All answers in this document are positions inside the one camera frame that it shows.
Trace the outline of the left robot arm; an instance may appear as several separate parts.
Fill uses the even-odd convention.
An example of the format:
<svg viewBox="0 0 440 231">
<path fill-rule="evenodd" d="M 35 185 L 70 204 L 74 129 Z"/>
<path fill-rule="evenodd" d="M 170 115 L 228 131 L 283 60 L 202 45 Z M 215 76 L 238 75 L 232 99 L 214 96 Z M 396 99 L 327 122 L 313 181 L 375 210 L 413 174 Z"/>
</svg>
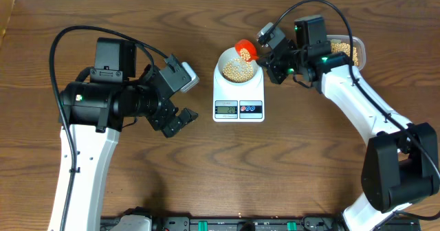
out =
<svg viewBox="0 0 440 231">
<path fill-rule="evenodd" d="M 60 172 L 49 230 L 98 230 L 105 182 L 125 118 L 145 117 L 166 138 L 197 118 L 178 109 L 171 97 L 199 78 L 186 62 L 170 55 L 163 69 L 154 63 L 135 76 L 140 43 L 99 38 L 93 67 L 83 70 L 60 94 L 64 111 Z"/>
</svg>

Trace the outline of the red measuring scoop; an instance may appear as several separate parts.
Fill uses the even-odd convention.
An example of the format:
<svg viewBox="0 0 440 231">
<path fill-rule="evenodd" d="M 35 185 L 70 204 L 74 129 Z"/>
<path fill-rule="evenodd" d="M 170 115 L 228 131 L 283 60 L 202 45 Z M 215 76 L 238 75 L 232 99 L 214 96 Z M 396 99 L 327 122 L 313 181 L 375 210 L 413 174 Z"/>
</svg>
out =
<svg viewBox="0 0 440 231">
<path fill-rule="evenodd" d="M 251 55 L 252 55 L 252 60 L 251 61 L 257 61 L 258 58 L 259 58 L 258 54 L 257 54 L 257 50 L 256 50 L 254 44 L 251 43 L 250 41 L 246 40 L 246 39 L 241 39 L 240 41 L 238 41 L 234 45 L 234 48 L 235 48 L 237 54 L 239 54 L 239 50 L 241 48 L 246 48 L 249 51 L 249 53 L 251 53 Z"/>
</svg>

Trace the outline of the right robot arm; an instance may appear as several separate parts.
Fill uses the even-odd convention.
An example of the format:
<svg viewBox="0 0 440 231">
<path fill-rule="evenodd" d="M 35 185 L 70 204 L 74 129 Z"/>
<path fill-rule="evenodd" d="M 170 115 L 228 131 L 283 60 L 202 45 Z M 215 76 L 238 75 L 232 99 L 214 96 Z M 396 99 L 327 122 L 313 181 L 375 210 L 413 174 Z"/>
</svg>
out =
<svg viewBox="0 0 440 231">
<path fill-rule="evenodd" d="M 391 108 L 363 79 L 350 43 L 329 36 L 320 15 L 294 22 L 296 39 L 273 23 L 259 33 L 269 48 L 258 64 L 273 83 L 293 80 L 330 99 L 361 135 L 366 154 L 362 194 L 334 230 L 379 230 L 407 207 L 439 192 L 438 144 L 427 123 L 414 124 Z"/>
</svg>

